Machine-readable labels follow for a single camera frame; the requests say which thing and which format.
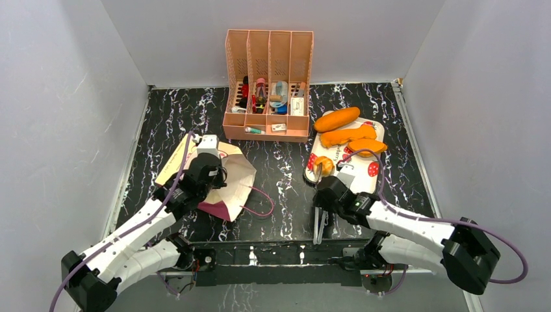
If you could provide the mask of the orange plastic file organizer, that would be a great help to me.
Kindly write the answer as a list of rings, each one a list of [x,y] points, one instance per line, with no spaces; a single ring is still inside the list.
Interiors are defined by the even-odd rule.
[[[229,99],[224,112],[225,137],[233,140],[260,140],[304,143],[309,138],[309,87],[314,50],[312,31],[269,31],[229,29],[225,38],[225,55],[229,79]],[[246,109],[238,106],[244,76],[249,79]],[[266,80],[267,102],[262,114],[253,112],[255,82]],[[288,83],[288,112],[273,114],[269,97],[271,85]],[[291,116],[292,97],[303,97],[304,116]],[[273,133],[272,124],[286,124],[285,132]],[[246,133],[244,128],[265,130],[264,135]]]

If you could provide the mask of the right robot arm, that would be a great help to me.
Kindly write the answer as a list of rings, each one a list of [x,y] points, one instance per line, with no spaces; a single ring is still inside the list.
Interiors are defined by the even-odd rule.
[[[374,230],[362,256],[375,269],[404,264],[445,274],[460,289],[482,295],[500,260],[486,233],[468,218],[451,223],[384,203],[375,194],[353,193],[336,176],[316,185],[314,204],[353,225]]]

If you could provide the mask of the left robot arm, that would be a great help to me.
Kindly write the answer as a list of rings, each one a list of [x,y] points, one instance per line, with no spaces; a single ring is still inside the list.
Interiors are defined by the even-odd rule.
[[[196,210],[212,189],[225,186],[216,148],[197,155],[155,190],[144,206],[111,235],[61,259],[62,285],[82,311],[106,311],[130,285],[164,268],[189,269],[194,253],[177,235],[151,247],[147,243],[165,228]]]

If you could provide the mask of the fake orange bread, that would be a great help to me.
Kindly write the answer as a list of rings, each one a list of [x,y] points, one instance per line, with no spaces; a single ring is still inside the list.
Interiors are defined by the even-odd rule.
[[[322,133],[320,135],[320,143],[325,148],[331,148],[364,138],[377,138],[376,130],[371,125],[362,125],[354,129],[342,129]]]

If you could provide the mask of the smooth orange bread loaf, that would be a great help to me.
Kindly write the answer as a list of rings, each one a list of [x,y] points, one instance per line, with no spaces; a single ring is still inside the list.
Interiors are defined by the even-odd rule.
[[[358,107],[335,110],[317,119],[314,123],[314,130],[318,133],[336,130],[355,121],[360,113]]]

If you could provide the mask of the small round glazed bun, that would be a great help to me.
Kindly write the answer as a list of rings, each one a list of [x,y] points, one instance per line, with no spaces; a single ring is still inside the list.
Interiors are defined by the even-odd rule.
[[[334,171],[335,165],[330,158],[320,156],[314,160],[313,172],[317,178],[331,176]]]

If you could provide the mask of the metal tongs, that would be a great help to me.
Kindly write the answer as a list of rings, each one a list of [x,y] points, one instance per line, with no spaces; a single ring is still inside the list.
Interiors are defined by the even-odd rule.
[[[323,174],[323,164],[319,163],[314,165],[315,171],[315,178],[316,178],[316,185],[321,182],[324,174]],[[314,195],[314,231],[313,231],[313,244],[319,245],[322,243],[323,234],[325,227],[327,225],[327,211],[323,210],[322,204],[320,199],[318,198],[318,191],[316,191],[316,194]]]

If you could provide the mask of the orange bread slice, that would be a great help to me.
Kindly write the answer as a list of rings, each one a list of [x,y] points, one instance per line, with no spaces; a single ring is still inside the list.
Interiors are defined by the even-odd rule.
[[[385,143],[380,142],[378,140],[370,139],[370,138],[362,138],[362,139],[353,140],[349,142],[347,145],[347,148],[352,152],[365,150],[365,151],[360,151],[359,153],[357,153],[357,155],[359,155],[360,157],[367,158],[367,157],[373,156],[373,154],[368,150],[373,151],[376,155],[380,155],[381,153],[386,151],[388,147]]]

